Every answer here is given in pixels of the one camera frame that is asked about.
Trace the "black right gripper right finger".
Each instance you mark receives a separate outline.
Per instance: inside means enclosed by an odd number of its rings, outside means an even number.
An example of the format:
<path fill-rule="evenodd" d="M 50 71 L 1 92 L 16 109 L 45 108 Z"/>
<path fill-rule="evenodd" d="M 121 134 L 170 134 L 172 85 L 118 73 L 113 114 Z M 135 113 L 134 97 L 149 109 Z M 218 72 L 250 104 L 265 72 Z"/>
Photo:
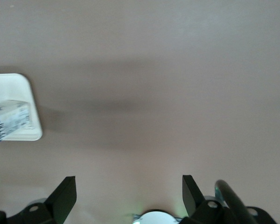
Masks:
<path fill-rule="evenodd" d="M 265 210 L 246 206 L 224 180 L 215 183 L 215 196 L 206 197 L 193 176 L 182 176 L 182 200 L 188 216 L 180 224 L 277 224 Z"/>

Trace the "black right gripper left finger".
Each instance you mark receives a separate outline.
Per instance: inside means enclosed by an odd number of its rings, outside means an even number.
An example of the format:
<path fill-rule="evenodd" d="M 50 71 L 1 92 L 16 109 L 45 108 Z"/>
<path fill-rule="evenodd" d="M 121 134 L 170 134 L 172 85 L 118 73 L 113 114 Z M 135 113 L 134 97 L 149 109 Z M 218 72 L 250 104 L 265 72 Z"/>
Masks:
<path fill-rule="evenodd" d="M 0 210 L 0 224 L 64 224 L 76 201 L 76 177 L 67 176 L 45 200 L 36 200 L 11 217 Z"/>

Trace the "blue milk carton green cap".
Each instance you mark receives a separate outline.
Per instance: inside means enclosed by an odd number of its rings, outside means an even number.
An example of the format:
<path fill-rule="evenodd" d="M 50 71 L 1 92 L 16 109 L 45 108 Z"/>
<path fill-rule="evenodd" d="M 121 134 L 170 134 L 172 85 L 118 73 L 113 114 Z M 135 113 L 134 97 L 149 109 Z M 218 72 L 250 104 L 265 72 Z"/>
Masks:
<path fill-rule="evenodd" d="M 30 105 L 27 102 L 0 102 L 0 141 L 30 124 Z"/>

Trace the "cream plastic tray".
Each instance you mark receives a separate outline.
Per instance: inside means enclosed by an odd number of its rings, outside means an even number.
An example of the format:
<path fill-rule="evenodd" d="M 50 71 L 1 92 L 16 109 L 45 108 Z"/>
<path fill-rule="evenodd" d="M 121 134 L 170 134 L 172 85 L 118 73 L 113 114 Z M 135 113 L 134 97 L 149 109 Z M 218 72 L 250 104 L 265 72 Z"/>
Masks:
<path fill-rule="evenodd" d="M 36 141 L 42 137 L 42 127 L 29 80 L 22 74 L 0 74 L 0 102 L 5 100 L 29 103 L 30 125 L 7 136 L 9 141 Z"/>

